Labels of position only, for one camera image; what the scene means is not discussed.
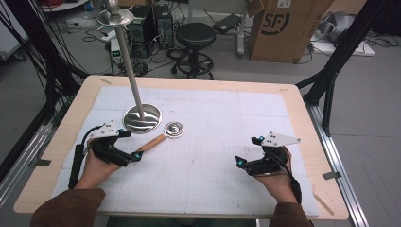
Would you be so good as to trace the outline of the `person's right hand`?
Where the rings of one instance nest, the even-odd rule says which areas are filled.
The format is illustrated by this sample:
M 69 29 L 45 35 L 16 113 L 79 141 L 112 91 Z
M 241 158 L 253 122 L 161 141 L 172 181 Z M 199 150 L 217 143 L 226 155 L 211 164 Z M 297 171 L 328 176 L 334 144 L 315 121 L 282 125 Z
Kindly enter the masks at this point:
M 262 183 L 278 203 L 296 203 L 296 197 L 291 188 L 291 153 L 284 148 L 287 155 L 286 167 L 270 175 L 257 175 L 255 178 Z

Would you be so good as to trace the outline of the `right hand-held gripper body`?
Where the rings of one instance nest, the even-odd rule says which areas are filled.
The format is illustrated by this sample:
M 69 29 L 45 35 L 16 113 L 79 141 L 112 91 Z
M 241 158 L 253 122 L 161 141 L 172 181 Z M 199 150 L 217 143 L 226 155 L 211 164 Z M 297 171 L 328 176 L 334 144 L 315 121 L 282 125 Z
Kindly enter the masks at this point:
M 260 146 L 263 149 L 264 156 L 255 161 L 247 161 L 244 167 L 250 176 L 259 174 L 272 173 L 286 166 L 287 155 L 284 151 L 285 146 L 294 145 L 301 142 L 298 137 L 292 137 L 271 131 L 267 136 L 263 136 L 264 140 Z

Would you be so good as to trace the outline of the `wooden table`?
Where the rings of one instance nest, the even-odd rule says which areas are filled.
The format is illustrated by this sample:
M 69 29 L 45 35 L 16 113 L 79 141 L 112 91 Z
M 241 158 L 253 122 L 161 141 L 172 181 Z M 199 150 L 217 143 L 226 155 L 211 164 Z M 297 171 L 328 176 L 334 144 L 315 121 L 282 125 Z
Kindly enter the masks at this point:
M 330 172 L 320 139 L 306 109 L 298 88 L 292 84 L 234 82 L 198 79 L 139 78 L 138 89 L 167 88 L 207 91 L 239 91 L 279 94 L 283 97 L 294 137 L 301 142 L 290 147 L 292 171 L 302 187 L 302 206 L 310 218 L 317 220 L 343 220 L 348 210 L 335 180 L 325 180 Z M 45 201 L 57 196 L 67 188 L 74 148 L 82 135 L 93 126 L 109 121 L 120 122 L 124 113 L 134 104 L 129 79 L 125 77 L 91 76 L 81 89 L 62 120 L 53 139 L 44 152 L 49 166 L 38 166 L 27 181 L 14 204 L 18 213 L 30 214 Z M 315 200 L 318 195 L 333 211 L 328 214 Z M 178 215 L 130 215 L 175 218 L 239 218 Z

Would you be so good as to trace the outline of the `thin wooden stick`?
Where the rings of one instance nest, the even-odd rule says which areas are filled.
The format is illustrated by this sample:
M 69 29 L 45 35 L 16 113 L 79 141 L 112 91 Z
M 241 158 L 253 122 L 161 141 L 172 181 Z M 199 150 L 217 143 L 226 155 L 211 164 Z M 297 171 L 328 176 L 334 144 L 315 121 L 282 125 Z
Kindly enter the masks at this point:
M 334 211 L 315 193 L 313 193 L 313 196 L 315 200 L 323 207 L 323 209 L 330 214 L 331 216 L 334 216 Z

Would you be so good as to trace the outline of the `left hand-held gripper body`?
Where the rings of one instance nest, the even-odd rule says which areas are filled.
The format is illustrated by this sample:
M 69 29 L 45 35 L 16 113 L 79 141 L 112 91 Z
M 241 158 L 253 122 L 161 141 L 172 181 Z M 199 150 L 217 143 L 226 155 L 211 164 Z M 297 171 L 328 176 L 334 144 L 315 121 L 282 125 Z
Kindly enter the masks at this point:
M 118 136 L 118 130 L 113 121 L 96 127 L 89 133 L 91 149 L 97 158 L 106 163 L 127 166 L 131 162 L 131 155 L 114 145 L 119 138 L 125 138 Z

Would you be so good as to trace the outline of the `grey device with green display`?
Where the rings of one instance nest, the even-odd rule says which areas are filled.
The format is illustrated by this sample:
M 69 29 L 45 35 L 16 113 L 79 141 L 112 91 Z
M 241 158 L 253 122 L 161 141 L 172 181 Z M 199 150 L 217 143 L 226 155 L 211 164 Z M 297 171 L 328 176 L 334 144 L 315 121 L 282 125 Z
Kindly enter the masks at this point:
M 111 45 L 111 56 L 115 61 L 120 61 L 122 58 L 119 42 L 117 39 L 111 39 L 110 41 Z

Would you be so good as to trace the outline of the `white grid mat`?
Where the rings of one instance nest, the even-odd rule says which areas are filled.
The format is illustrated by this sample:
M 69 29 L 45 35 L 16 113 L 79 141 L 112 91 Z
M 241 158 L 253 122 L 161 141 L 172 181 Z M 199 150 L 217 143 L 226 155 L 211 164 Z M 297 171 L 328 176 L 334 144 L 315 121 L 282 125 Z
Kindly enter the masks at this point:
M 253 137 L 293 135 L 281 95 L 167 88 L 139 93 L 161 110 L 164 124 L 180 122 L 184 133 L 167 138 L 104 182 L 99 212 L 239 218 L 273 213 L 275 199 L 235 160 L 262 158 Z

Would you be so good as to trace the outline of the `grey bag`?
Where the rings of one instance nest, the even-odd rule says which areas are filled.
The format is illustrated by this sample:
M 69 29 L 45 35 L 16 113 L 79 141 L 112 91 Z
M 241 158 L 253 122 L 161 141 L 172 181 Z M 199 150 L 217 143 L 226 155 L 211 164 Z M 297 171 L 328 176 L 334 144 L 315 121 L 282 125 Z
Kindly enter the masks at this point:
M 356 16 L 344 11 L 329 11 L 319 22 L 317 30 L 329 41 L 336 42 L 355 21 Z

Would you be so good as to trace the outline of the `large cardboard box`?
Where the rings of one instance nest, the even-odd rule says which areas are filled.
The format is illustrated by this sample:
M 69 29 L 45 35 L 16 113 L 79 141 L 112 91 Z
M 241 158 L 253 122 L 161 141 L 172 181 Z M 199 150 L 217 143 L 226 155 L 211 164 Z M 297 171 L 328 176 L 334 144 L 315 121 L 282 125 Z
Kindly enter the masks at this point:
M 297 63 L 334 0 L 250 0 L 251 61 Z

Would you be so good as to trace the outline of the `black round stool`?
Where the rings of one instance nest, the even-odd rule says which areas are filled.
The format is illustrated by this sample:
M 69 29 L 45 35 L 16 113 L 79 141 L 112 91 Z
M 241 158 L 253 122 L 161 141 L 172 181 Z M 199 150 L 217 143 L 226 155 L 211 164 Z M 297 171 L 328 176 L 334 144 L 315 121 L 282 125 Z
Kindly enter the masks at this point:
M 216 40 L 215 31 L 204 23 L 189 23 L 180 27 L 176 32 L 176 40 L 184 46 L 184 53 L 175 60 L 171 73 L 178 71 L 186 74 L 188 79 L 207 74 L 214 79 L 211 70 L 213 60 L 201 53 L 201 50 L 211 46 Z

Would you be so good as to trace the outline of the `white round table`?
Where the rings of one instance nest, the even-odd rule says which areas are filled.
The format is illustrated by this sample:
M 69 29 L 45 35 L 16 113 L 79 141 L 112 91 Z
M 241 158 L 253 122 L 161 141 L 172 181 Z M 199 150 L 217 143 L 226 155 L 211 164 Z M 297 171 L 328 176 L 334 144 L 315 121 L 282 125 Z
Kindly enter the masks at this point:
M 62 11 L 67 9 L 73 9 L 79 6 L 83 6 L 88 1 L 89 0 L 78 0 L 77 2 L 67 2 L 66 0 L 64 0 L 60 5 L 55 7 L 42 6 L 42 10 L 44 12 L 51 12 L 51 11 Z

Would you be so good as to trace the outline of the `person's left hand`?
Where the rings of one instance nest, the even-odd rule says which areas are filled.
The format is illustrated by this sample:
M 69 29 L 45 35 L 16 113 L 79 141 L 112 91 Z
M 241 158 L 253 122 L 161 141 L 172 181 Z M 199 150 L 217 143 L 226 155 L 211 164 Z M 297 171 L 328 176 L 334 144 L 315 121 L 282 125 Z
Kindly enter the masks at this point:
M 98 159 L 90 148 L 86 155 L 83 173 L 75 185 L 75 189 L 94 189 L 106 181 L 121 166 L 108 164 Z

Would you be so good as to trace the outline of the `aluminium rail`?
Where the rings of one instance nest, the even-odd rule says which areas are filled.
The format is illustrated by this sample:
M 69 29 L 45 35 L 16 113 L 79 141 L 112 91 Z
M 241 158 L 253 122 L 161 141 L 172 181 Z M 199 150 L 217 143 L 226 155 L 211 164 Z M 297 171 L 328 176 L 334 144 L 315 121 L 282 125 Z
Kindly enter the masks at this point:
M 5 177 L 0 181 L 0 208 L 5 205 L 29 165 L 37 158 L 39 151 L 45 147 L 45 142 L 51 132 L 51 126 L 40 126 L 24 138 L 23 143 L 18 147 L 21 153 L 11 165 Z
M 349 180 L 345 166 L 342 163 L 335 142 L 331 136 L 328 136 L 322 126 L 323 114 L 317 106 L 306 104 L 311 121 L 315 127 L 317 135 L 323 146 L 323 152 L 326 156 L 331 171 L 329 176 L 334 179 L 339 187 L 343 201 L 348 210 L 349 218 L 354 227 L 370 227 L 365 217 L 362 207 L 357 199 L 355 190 Z

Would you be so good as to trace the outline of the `steel pole stand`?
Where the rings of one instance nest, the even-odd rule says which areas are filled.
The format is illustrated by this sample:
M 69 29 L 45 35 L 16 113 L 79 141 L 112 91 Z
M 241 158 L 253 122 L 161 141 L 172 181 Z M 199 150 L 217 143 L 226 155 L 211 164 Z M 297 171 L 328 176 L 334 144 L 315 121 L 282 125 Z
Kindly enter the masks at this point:
M 128 9 L 120 8 L 118 0 L 106 0 L 105 5 L 106 9 L 99 13 L 97 20 L 102 27 L 112 27 L 115 31 L 135 101 L 135 105 L 124 113 L 122 119 L 123 125 L 127 130 L 137 134 L 149 133 L 160 125 L 162 113 L 156 106 L 143 103 L 139 94 L 131 63 L 131 55 L 124 33 L 127 25 L 135 17 Z

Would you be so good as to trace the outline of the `white post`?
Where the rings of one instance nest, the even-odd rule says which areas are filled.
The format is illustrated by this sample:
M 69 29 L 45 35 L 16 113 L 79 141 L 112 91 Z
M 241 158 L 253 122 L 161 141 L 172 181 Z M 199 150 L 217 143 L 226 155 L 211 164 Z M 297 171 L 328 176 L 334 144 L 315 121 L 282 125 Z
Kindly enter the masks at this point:
M 248 15 L 248 10 L 247 10 L 247 4 L 249 0 L 242 0 L 242 12 L 241 12 L 241 19 L 240 19 L 240 24 L 237 29 L 236 33 L 236 53 L 239 58 L 242 58 L 245 53 L 245 23 L 246 23 L 246 17 Z

